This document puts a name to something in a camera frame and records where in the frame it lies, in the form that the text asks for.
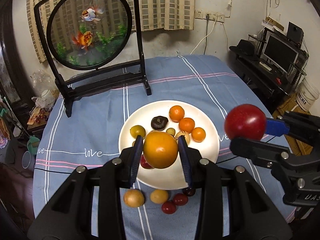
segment goldfish painting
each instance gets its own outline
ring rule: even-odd
[[[81,49],[85,49],[87,52],[88,47],[90,45],[93,46],[92,37],[93,37],[93,34],[90,31],[87,31],[84,34],[78,31],[77,37],[75,36],[72,37],[72,42],[73,44],[79,46]]]
[[[98,0],[93,0],[93,4],[97,4]],[[82,21],[93,21],[94,23],[97,23],[101,20],[100,15],[104,13],[104,9],[99,6],[90,6],[87,10],[84,10],[81,14]]]

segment red cherry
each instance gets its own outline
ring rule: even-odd
[[[147,161],[146,161],[146,159],[144,158],[143,155],[141,155],[140,165],[141,165],[142,168],[145,168],[145,169],[148,169],[148,170],[153,169],[153,167],[149,163],[147,163]]]
[[[177,211],[177,207],[171,201],[164,202],[161,206],[163,213],[171,215]]]
[[[173,197],[172,202],[176,206],[184,206],[188,203],[188,197],[182,193],[178,193]]]
[[[266,131],[267,118],[256,106],[245,104],[236,106],[227,115],[224,122],[226,135],[261,140]]]
[[[186,195],[188,197],[192,197],[196,193],[196,190],[191,187],[186,187],[182,190],[182,192],[184,195]]]

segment round frame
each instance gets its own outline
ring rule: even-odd
[[[79,66],[75,66],[72,65],[70,62],[63,60],[62,58],[59,57],[57,51],[55,50],[55,48],[53,47],[53,43],[52,43],[52,39],[51,39],[51,27],[52,27],[52,22],[53,22],[53,18],[56,15],[58,9],[61,7],[61,5],[65,2],[66,0],[60,0],[59,3],[55,6],[55,8],[53,9],[49,20],[48,20],[48,24],[47,24],[47,30],[46,30],[46,39],[47,39],[47,44],[48,47],[50,49],[50,52],[52,53],[53,57],[60,62],[62,65],[71,68],[71,69],[75,69],[75,70],[93,70],[93,69],[97,69],[99,67],[104,66],[105,64],[108,64],[110,61],[112,61],[114,58],[116,58],[119,53],[124,49],[124,47],[126,46],[130,34],[131,34],[131,30],[132,30],[132,14],[131,14],[131,9],[130,6],[128,4],[128,2],[126,0],[120,0],[125,8],[125,11],[127,13],[127,17],[128,17],[128,26],[127,26],[127,33],[125,35],[125,38],[121,44],[121,46],[112,54],[111,57],[107,58],[105,61],[98,63],[96,65],[92,65],[92,66],[83,66],[83,67],[79,67]]]

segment white wall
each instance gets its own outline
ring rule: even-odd
[[[196,0],[196,8],[208,11],[224,12],[229,0]],[[52,74],[47,63],[40,64],[33,47],[26,11],[26,0],[13,0],[13,29],[18,52],[27,75],[38,69],[45,69]],[[247,39],[248,34],[258,33],[261,21],[266,14],[266,0],[233,0],[231,18],[226,18],[225,28],[228,35],[228,45],[237,45],[240,39]],[[209,31],[213,22],[209,22]],[[143,32],[143,48],[146,58],[157,56],[177,56],[190,54],[198,42],[205,36],[206,20],[195,19],[193,31],[155,30]],[[198,46],[194,54],[203,54],[204,42]],[[208,37],[207,55],[215,55],[231,64],[234,55],[227,50],[227,39],[221,23],[216,23],[215,29]],[[111,63],[119,63],[138,58],[136,34],[133,33],[123,52]],[[58,65],[58,70],[68,79],[80,73]]]
[[[299,26],[304,31],[304,40],[310,54],[305,68],[308,78],[320,91],[320,17],[309,0],[280,0],[276,8],[275,0],[272,0],[270,16],[279,21],[287,33],[289,22]],[[310,109],[311,114],[320,116],[320,99]]]

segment screw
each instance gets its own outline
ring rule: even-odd
[[[209,160],[208,160],[208,159],[205,159],[205,158],[202,158],[202,159],[199,160],[199,163],[200,163],[201,165],[206,166],[206,165],[209,164]]]
[[[298,179],[297,185],[299,188],[303,188],[305,184],[306,184],[306,182],[304,181],[304,179],[302,179],[302,178]]]
[[[120,158],[114,158],[114,159],[112,160],[112,163],[113,163],[114,165],[119,165],[119,164],[121,164],[121,162],[122,162],[122,160],[121,160]]]
[[[245,168],[242,166],[236,166],[236,171],[238,171],[239,173],[243,173],[245,172]]]
[[[85,171],[85,167],[84,167],[84,166],[78,166],[78,167],[76,168],[76,171],[77,171],[78,173],[82,173],[82,172]]]
[[[285,160],[289,158],[289,154],[287,152],[282,152],[281,157],[284,158]]]

